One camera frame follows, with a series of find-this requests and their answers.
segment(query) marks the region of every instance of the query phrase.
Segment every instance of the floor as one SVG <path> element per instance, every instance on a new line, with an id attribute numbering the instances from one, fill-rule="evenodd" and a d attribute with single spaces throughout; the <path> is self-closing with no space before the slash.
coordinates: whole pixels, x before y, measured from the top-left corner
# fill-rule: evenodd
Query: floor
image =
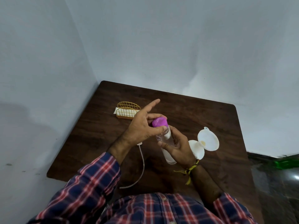
<path id="1" fill-rule="evenodd" d="M 279 170 L 271 165 L 273 158 L 248 157 L 265 224 L 299 224 L 299 168 Z"/>

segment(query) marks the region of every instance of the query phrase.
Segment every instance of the wooden tabletop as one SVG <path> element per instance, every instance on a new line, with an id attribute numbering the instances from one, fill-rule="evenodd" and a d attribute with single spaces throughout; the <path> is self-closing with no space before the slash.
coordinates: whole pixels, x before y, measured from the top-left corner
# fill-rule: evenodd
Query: wooden tabletop
<path id="1" fill-rule="evenodd" d="M 237 110 L 231 104 L 102 81 L 51 165 L 47 177 L 68 181 L 82 166 L 105 152 L 125 131 L 130 120 L 118 119 L 113 114 L 118 102 L 130 101 L 142 108 L 157 98 L 161 102 L 151 112 L 167 116 L 168 124 L 189 140 L 197 140 L 198 132 L 204 127 L 215 133 L 219 149 L 205 151 L 202 165 L 224 191 L 245 205 L 257 222 L 263 223 Z M 144 141 L 141 149 L 145 160 L 144 175 L 133 187 L 118 189 L 121 196 L 179 192 L 199 198 L 193 185 L 185 185 L 188 177 L 173 172 L 181 170 L 181 167 L 166 162 L 155 138 Z M 139 148 L 135 146 L 121 166 L 119 185 L 134 183 L 142 168 Z"/>

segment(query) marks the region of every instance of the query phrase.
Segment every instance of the wall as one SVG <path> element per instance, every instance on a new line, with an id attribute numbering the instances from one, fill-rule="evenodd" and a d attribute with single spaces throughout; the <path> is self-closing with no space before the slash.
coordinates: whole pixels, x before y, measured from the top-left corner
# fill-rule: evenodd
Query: wall
<path id="1" fill-rule="evenodd" d="M 98 81 L 236 106 L 246 149 L 299 153 L 299 0 L 66 0 Z"/>
<path id="2" fill-rule="evenodd" d="M 0 223 L 64 186 L 46 172 L 95 86 L 64 0 L 0 0 Z"/>

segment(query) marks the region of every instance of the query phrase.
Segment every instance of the yellow thread bracelet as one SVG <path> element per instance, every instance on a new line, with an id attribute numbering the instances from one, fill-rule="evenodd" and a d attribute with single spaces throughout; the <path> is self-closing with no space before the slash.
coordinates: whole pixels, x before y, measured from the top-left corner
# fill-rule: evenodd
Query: yellow thread bracelet
<path id="1" fill-rule="evenodd" d="M 188 179 L 188 181 L 186 182 L 186 185 L 188 185 L 188 184 L 190 184 L 190 182 L 191 182 L 190 173 L 191 173 L 191 171 L 192 171 L 195 167 L 198 166 L 198 164 L 199 164 L 199 159 L 197 160 L 196 164 L 193 165 L 192 167 L 190 167 L 189 169 L 187 169 L 187 170 L 185 170 L 185 171 L 184 171 L 184 170 L 174 170 L 174 172 L 179 172 L 179 173 L 182 173 L 182 174 L 184 174 L 184 175 L 188 174 L 188 175 L 189 175 L 189 179 Z"/>

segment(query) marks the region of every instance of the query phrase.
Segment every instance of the green plastic bottle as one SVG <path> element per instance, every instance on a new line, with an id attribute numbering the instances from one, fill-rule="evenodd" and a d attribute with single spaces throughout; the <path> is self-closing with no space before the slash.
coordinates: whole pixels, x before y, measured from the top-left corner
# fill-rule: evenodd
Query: green plastic bottle
<path id="1" fill-rule="evenodd" d="M 282 159 L 274 161 L 274 166 L 280 170 L 296 168 L 299 167 L 299 159 Z"/>

